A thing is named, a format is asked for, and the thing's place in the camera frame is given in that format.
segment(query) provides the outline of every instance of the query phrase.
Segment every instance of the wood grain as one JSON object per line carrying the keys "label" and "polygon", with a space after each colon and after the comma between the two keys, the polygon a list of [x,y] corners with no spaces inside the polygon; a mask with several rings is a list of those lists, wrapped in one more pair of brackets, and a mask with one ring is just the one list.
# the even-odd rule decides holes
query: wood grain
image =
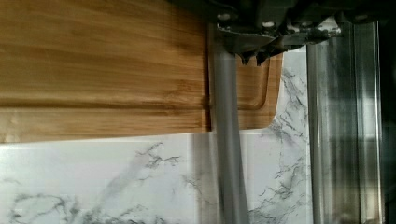
{"label": "wood grain", "polygon": [[[0,141],[210,131],[206,25],[164,0],[0,1]],[[282,57],[238,66],[241,128],[267,126]]]}

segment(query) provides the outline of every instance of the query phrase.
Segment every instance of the kitchen counter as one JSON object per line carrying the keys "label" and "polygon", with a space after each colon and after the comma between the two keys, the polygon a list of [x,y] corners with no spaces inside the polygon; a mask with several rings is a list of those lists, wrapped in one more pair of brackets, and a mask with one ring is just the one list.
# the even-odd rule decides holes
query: kitchen counter
{"label": "kitchen counter", "polygon": [[[270,127],[242,131],[251,223],[312,223],[305,50]],[[0,146],[0,224],[220,223],[209,134]]]}

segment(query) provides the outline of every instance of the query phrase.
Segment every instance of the metal pole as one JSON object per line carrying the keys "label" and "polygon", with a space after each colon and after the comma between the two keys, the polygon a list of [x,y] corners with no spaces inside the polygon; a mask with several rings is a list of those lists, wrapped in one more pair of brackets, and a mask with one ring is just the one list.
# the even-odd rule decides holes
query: metal pole
{"label": "metal pole", "polygon": [[220,199],[225,224],[248,224],[248,202],[239,140],[235,55],[209,25],[211,118],[219,153]]}
{"label": "metal pole", "polygon": [[376,25],[308,46],[314,223],[383,223]]}

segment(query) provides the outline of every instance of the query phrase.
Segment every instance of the gray marble veining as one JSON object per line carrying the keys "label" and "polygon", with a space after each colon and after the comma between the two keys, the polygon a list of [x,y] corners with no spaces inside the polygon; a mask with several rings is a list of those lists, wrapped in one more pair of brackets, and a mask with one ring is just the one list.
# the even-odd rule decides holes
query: gray marble veining
{"label": "gray marble veining", "polygon": [[[312,223],[304,49],[284,56],[276,117],[241,132],[251,223]],[[218,224],[209,134],[0,146],[0,224]]]}

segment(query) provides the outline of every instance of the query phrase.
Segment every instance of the screw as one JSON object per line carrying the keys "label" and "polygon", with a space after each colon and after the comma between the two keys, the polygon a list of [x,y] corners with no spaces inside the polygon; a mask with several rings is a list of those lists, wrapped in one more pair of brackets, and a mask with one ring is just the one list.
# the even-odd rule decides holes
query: screw
{"label": "screw", "polygon": [[221,21],[227,21],[231,18],[231,15],[228,13],[223,13],[218,15],[218,19]]}
{"label": "screw", "polygon": [[312,21],[304,21],[301,25],[303,26],[303,27],[307,27],[307,26],[310,26],[310,25],[312,25]]}
{"label": "screw", "polygon": [[275,23],[274,23],[273,21],[264,21],[264,22],[262,23],[262,26],[263,26],[264,28],[271,28],[271,27],[274,27],[274,26],[275,26]]}
{"label": "screw", "polygon": [[358,15],[358,16],[355,16],[355,20],[357,20],[357,21],[362,21],[362,20],[366,20],[367,18],[369,18],[369,16],[367,16],[367,15]]}

